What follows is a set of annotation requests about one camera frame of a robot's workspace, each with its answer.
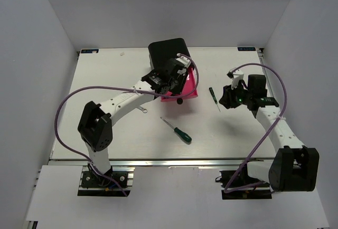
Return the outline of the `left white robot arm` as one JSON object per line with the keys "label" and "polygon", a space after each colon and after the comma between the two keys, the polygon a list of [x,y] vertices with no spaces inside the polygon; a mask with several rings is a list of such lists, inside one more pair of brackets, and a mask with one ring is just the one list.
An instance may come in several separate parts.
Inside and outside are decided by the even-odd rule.
{"label": "left white robot arm", "polygon": [[169,59],[161,68],[143,76],[130,90],[102,102],[88,102],[82,112],[78,131],[85,142],[89,158],[96,167],[93,179],[99,186],[111,182],[108,146],[113,140],[112,127],[134,109],[172,92],[180,94],[191,60],[186,56]]}

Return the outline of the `pink drawer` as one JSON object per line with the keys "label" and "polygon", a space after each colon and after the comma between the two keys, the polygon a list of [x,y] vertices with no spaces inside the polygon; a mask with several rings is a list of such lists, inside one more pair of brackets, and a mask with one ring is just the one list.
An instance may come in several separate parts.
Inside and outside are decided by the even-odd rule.
{"label": "pink drawer", "polygon": [[[185,95],[185,94],[192,92],[195,86],[196,86],[196,74],[194,73],[194,69],[192,67],[189,67],[187,71],[186,82],[184,84],[182,94]],[[184,98],[170,99],[170,98],[161,97],[161,102],[176,102],[178,105],[181,105],[184,102],[184,100],[194,99],[197,97],[198,97],[198,91],[197,89],[195,89],[194,92],[192,92],[191,94],[189,94],[188,96]]]}

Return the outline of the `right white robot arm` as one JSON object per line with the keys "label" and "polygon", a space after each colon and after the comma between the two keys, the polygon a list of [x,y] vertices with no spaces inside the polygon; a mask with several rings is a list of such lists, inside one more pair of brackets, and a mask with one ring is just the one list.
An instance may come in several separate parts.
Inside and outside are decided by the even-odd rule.
{"label": "right white robot arm", "polygon": [[291,130],[281,115],[278,102],[267,96],[266,77],[228,74],[232,80],[223,88],[219,103],[227,109],[245,105],[268,134],[276,155],[273,161],[249,160],[238,173],[245,186],[264,182],[276,192],[311,192],[317,179],[319,153],[306,147]]}

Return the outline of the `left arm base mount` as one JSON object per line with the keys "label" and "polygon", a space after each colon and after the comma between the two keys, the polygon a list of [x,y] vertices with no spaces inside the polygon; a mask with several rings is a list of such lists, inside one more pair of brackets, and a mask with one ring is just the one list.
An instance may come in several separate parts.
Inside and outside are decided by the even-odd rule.
{"label": "left arm base mount", "polygon": [[107,177],[102,177],[89,167],[83,167],[78,196],[82,197],[127,197],[134,179],[134,168],[113,167]]}

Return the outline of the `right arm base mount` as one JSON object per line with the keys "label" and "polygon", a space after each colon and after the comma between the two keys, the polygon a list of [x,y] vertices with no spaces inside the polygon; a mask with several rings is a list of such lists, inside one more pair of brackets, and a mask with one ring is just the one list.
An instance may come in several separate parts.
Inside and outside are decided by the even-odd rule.
{"label": "right arm base mount", "polygon": [[240,171],[229,187],[226,188],[239,165],[228,164],[219,166],[215,182],[221,186],[221,197],[224,201],[250,201],[272,199],[273,191],[268,183],[248,176],[247,167]]}

